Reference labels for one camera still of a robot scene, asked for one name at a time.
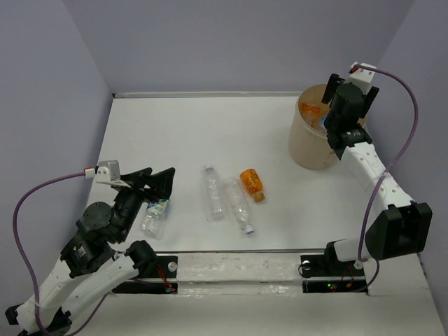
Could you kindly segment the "green label water bottle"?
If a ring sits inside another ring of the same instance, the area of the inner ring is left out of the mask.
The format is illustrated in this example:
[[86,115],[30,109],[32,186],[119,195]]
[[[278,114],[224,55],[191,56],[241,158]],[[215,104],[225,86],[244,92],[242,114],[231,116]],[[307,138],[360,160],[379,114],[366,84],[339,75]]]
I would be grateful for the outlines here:
[[148,203],[141,224],[141,230],[144,234],[154,239],[161,238],[170,203],[170,199],[161,199]]

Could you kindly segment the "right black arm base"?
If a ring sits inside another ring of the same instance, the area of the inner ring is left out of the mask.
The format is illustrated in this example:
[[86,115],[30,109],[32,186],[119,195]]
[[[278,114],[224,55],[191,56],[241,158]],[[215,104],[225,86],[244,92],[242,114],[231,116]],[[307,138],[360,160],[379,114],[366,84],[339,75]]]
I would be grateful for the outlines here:
[[322,253],[301,255],[297,271],[305,293],[368,293],[355,239],[332,241]]

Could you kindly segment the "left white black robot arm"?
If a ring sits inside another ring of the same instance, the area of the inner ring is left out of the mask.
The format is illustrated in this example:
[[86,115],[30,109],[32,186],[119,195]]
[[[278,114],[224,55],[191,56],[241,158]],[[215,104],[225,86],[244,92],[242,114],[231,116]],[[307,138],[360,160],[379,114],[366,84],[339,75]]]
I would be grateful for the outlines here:
[[49,181],[84,177],[110,186],[117,195],[112,204],[94,202],[76,221],[76,233],[61,250],[51,273],[39,283],[18,234],[22,196],[13,212],[13,234],[17,249],[33,284],[33,295],[22,304],[7,308],[9,324],[20,327],[21,335],[67,335],[77,316],[93,303],[101,304],[107,294],[127,281],[155,277],[167,293],[176,292],[166,275],[171,271],[159,262],[145,240],[134,241],[122,253],[114,244],[125,242],[143,204],[168,200],[175,168],[158,173],[148,167],[121,174],[118,161],[103,161],[82,172]]

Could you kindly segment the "orange bottle white cap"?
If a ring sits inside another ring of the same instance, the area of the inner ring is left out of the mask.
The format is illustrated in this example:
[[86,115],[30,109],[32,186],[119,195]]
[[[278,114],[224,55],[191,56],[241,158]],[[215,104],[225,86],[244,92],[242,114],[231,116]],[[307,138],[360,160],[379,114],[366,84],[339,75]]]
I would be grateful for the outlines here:
[[300,112],[304,116],[318,116],[321,112],[321,108],[315,104],[301,103]]

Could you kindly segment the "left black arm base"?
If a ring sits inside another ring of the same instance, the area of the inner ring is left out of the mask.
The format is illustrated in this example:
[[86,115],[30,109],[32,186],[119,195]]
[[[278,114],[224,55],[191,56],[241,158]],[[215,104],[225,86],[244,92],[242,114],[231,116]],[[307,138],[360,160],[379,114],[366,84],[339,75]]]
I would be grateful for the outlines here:
[[179,262],[177,255],[158,256],[157,265],[133,279],[116,286],[112,293],[127,295],[175,295],[178,293],[176,279]]

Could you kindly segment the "blue label small bottle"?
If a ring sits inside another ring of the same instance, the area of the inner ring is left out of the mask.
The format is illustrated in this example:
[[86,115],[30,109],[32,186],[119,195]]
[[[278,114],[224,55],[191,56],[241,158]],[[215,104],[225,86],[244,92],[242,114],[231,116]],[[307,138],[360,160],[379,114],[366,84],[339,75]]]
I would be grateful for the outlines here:
[[327,117],[328,117],[327,114],[323,115],[322,118],[320,119],[320,121],[318,122],[318,125],[317,125],[317,130],[322,132],[322,133],[326,133],[327,132],[327,127],[325,125]]

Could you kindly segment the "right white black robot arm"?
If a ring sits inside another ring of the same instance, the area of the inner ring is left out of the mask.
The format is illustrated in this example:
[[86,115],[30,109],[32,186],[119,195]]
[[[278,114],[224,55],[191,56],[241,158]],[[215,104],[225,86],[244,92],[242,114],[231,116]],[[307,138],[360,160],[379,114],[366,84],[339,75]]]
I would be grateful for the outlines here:
[[332,74],[322,96],[329,106],[323,121],[330,148],[370,196],[358,239],[330,242],[322,257],[329,274],[339,274],[349,261],[387,260],[424,250],[433,217],[430,206],[416,202],[396,182],[379,158],[360,120],[379,89],[373,70],[355,68],[348,78]]

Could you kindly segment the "short orange bottle orange cap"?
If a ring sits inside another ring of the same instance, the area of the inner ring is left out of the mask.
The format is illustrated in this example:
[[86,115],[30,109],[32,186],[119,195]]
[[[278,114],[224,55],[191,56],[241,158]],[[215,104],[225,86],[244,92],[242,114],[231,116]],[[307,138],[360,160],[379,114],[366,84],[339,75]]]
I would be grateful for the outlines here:
[[255,169],[247,169],[240,174],[241,183],[245,191],[253,198],[254,202],[265,199],[263,183]]

